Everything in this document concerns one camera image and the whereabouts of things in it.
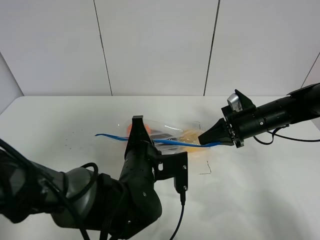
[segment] orange object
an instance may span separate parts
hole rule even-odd
[[[151,133],[150,127],[149,127],[147,124],[145,124],[144,127],[145,127],[146,132],[147,132],[148,134],[150,134],[150,133]],[[132,124],[130,124],[130,125],[127,127],[127,129],[126,129],[126,135],[127,135],[128,137],[129,137],[129,135],[130,135],[131,128],[132,128]]]

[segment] table surface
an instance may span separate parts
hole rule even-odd
[[[252,97],[257,105],[277,97]],[[120,134],[133,115],[202,129],[223,117],[222,96],[28,96],[0,115],[0,138],[28,159],[57,171],[95,162],[100,173],[118,178],[124,145],[97,133]],[[320,139],[311,121],[281,134]],[[271,136],[264,133],[261,140]],[[216,146],[189,154],[189,189],[176,240],[320,239],[320,146],[276,138],[269,146],[246,139],[244,147]],[[180,216],[173,180],[155,184],[162,216],[132,239],[168,240]],[[88,231],[92,240],[98,231]],[[0,239],[80,240],[76,229],[55,225],[49,214],[12,224],[0,216]]]

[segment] clear plastic bag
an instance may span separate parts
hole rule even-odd
[[[195,122],[192,124],[192,127],[185,129],[148,119],[144,119],[143,123],[150,138],[154,141],[155,147],[160,150],[162,154],[176,154],[185,151],[194,153],[203,151],[206,147],[211,147],[211,145],[206,147],[201,146],[199,143],[198,136],[203,133],[200,129],[199,122]],[[129,120],[122,126],[118,124],[117,127],[120,128],[117,132],[120,133],[121,136],[103,133],[99,133],[96,136],[108,137],[110,141],[117,141],[119,144],[123,144],[125,148],[127,146],[127,139],[131,131],[132,122]]]

